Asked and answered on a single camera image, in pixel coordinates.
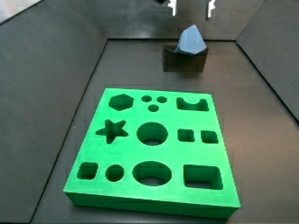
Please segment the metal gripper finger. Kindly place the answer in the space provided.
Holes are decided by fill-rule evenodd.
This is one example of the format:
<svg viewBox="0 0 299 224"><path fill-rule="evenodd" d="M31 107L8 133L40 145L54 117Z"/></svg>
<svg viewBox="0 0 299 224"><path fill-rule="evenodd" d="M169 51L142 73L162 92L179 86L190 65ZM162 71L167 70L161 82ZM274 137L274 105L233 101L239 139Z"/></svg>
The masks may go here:
<svg viewBox="0 0 299 224"><path fill-rule="evenodd" d="M167 7L173 10L173 16L177 16L178 0L167 0Z"/></svg>
<svg viewBox="0 0 299 224"><path fill-rule="evenodd" d="M217 0L210 0L207 4L207 19L211 19L213 11L217 9Z"/></svg>

